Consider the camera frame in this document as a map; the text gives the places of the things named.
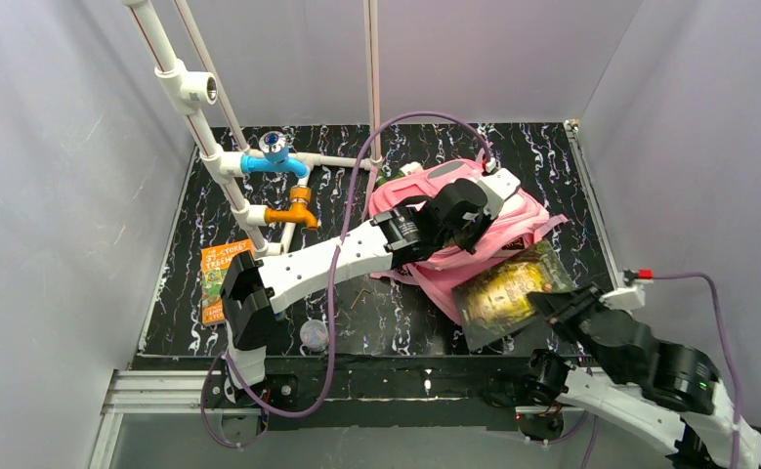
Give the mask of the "dark green gold book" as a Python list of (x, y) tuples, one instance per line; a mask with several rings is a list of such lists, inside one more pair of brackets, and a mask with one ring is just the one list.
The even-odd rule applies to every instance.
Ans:
[(576, 284), (552, 245), (540, 241), (451, 289), (467, 347), (480, 350), (534, 322), (530, 293), (560, 293)]

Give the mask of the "orange book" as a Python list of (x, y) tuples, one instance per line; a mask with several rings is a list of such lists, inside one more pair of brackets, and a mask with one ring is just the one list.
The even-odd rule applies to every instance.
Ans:
[(221, 287), (225, 275), (233, 257), (251, 249), (252, 242), (245, 239), (201, 250), (200, 322), (202, 325), (215, 325), (225, 320), (221, 299)]

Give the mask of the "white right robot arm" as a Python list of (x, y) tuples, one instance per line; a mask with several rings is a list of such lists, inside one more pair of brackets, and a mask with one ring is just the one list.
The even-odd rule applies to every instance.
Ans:
[(640, 438), (676, 468), (761, 467), (761, 428), (737, 414), (709, 356), (659, 340), (633, 318), (645, 304), (641, 286), (531, 292), (527, 300), (561, 339), (581, 345), (598, 364), (589, 371), (535, 350), (525, 378), (535, 403), (581, 408)]

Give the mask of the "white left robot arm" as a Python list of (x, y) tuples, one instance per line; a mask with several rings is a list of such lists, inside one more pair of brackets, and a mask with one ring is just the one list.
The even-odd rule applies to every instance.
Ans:
[(342, 281), (425, 261), (449, 245), (473, 252), (504, 200), (484, 181), (460, 178), (434, 196), (405, 198), (343, 237), (261, 259), (235, 255), (220, 288), (233, 386), (264, 380), (269, 336), (289, 306)]

